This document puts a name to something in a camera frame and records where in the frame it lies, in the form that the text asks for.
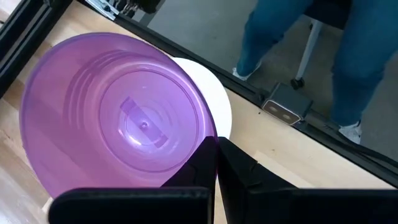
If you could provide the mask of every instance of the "floor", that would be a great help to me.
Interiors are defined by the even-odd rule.
[[[239,58],[243,26],[256,0],[167,0],[149,27],[196,54],[231,70]],[[295,76],[310,33],[309,19],[301,17],[285,39],[266,55],[264,66],[249,83],[270,89],[275,82],[289,83]],[[314,109],[328,116],[331,72],[342,31],[324,27],[307,68],[302,93],[315,101]],[[388,64],[386,77],[363,116],[363,145],[398,160],[398,55]]]

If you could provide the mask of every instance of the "light wooden surface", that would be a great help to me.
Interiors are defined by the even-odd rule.
[[[19,133],[22,91],[30,71],[51,46],[87,32],[117,32],[137,38],[73,2],[0,100],[0,223],[46,223],[51,200],[29,165]],[[290,183],[302,188],[392,188],[240,96],[227,92],[233,112],[232,142]],[[219,187],[215,223],[226,223]]]

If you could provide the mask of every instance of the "shoe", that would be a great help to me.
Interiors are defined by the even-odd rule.
[[[257,63],[256,68],[253,70],[253,72],[251,72],[249,75],[246,76],[241,76],[240,74],[238,74],[238,72],[236,71],[236,68],[232,68],[232,75],[235,76],[236,78],[242,80],[242,81],[246,81],[254,72],[256,72],[259,68],[261,67],[261,62]]]
[[[361,143],[361,135],[362,135],[361,121],[358,121],[357,123],[349,126],[344,126],[344,127],[341,126],[338,132],[342,134],[344,137],[348,138],[353,143],[356,144]]]

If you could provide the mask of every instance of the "black frame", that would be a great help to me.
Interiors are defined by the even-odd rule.
[[[89,7],[84,0],[78,1]],[[0,29],[0,97],[16,79],[71,2],[72,0],[22,0],[5,22]],[[118,15],[114,22],[170,55],[204,65],[226,88],[258,107],[261,107],[269,96],[268,91],[238,80],[229,72],[124,15]],[[306,122],[295,128],[380,179],[398,187],[398,162],[392,159],[387,159],[385,162],[385,157],[382,158],[384,160],[375,159],[381,155],[339,136],[336,133],[336,125],[320,114],[311,111],[306,117]]]

